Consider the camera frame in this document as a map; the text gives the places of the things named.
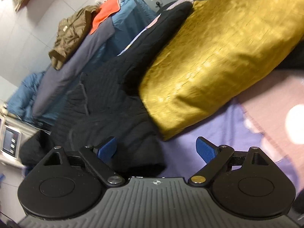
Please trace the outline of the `black quilted jacket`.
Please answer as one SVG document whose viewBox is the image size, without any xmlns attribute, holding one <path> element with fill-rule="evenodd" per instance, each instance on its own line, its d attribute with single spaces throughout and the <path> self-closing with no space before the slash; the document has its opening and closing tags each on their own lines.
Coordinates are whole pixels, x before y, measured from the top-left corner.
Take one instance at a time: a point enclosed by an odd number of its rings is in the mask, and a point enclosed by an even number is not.
<svg viewBox="0 0 304 228">
<path fill-rule="evenodd" d="M 124 53 L 83 75 L 50 134 L 38 132 L 21 147 L 22 164 L 36 166 L 55 146 L 77 151 L 114 137 L 117 149 L 108 162 L 114 171 L 125 178 L 158 176 L 166 168 L 165 159 L 138 88 L 192 10 L 192 3 L 184 2 L 162 12 Z"/>
</svg>

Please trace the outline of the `grey blue blanket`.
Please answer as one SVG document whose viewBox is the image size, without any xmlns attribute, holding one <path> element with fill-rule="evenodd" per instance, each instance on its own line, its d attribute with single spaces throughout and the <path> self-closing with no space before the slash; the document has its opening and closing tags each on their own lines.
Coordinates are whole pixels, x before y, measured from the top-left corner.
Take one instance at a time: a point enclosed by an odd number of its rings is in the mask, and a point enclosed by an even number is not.
<svg viewBox="0 0 304 228">
<path fill-rule="evenodd" d="M 63 65 L 62 69 L 50 67 L 44 74 L 32 107 L 34 118 L 40 117 L 55 101 L 65 88 L 78 76 L 98 48 L 115 32 L 112 18 L 103 21 L 97 30 L 87 35 L 72 57 Z"/>
</svg>

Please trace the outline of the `white appliance with display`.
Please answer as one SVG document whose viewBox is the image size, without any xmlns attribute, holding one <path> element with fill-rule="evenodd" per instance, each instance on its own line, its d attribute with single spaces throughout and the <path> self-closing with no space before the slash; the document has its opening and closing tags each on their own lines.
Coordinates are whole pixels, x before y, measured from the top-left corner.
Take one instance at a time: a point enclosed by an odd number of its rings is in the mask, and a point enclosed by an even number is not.
<svg viewBox="0 0 304 228">
<path fill-rule="evenodd" d="M 11 161 L 20 161 L 22 131 L 20 123 L 1 116 L 1 155 Z"/>
</svg>

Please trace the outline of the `olive brown jacket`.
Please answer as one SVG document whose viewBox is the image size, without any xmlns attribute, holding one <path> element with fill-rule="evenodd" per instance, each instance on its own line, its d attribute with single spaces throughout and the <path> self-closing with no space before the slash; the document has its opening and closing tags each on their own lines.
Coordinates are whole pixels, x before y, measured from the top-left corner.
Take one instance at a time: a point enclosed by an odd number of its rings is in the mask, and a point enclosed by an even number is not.
<svg viewBox="0 0 304 228">
<path fill-rule="evenodd" d="M 59 22 L 53 49 L 48 53 L 55 70 L 61 70 L 76 52 L 90 32 L 93 19 L 99 11 L 99 6 L 85 6 Z"/>
</svg>

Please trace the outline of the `blue quilted bed cover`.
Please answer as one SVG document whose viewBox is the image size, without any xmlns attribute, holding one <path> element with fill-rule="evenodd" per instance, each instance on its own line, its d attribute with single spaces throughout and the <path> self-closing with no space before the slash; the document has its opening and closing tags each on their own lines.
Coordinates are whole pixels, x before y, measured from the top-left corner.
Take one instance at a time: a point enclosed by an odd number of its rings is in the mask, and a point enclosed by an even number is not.
<svg viewBox="0 0 304 228">
<path fill-rule="evenodd" d="M 117 56 L 156 17 L 156 13 L 149 8 L 144 0 L 120 0 L 120 2 L 120 11 L 111 16 L 115 29 L 114 34 L 98 48 L 78 76 L 57 96 L 40 117 L 33 117 L 32 107 L 40 82 L 50 67 L 44 72 L 28 75 L 21 82 L 19 88 L 6 102 L 8 113 L 36 127 L 52 126 L 63 109 L 67 93 L 78 84 L 80 76 Z"/>
</svg>

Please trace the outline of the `orange cloth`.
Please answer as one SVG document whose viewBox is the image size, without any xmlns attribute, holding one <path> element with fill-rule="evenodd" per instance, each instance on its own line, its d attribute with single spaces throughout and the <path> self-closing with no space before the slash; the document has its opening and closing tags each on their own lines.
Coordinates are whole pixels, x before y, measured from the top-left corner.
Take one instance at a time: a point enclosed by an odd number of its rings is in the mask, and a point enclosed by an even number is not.
<svg viewBox="0 0 304 228">
<path fill-rule="evenodd" d="M 119 12 L 121 9 L 120 0 L 106 0 L 99 7 L 99 13 L 95 16 L 92 22 L 92 28 L 89 32 L 92 35 L 99 27 L 99 25 L 113 14 Z"/>
</svg>

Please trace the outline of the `wall socket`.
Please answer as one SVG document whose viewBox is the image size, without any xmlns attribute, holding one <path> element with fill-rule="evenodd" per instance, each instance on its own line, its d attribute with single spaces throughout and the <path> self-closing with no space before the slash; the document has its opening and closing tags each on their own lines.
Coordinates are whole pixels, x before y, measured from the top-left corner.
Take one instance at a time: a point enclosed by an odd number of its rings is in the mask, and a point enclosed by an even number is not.
<svg viewBox="0 0 304 228">
<path fill-rule="evenodd" d="M 151 0 L 155 8 L 161 8 L 163 6 L 162 0 Z"/>
</svg>

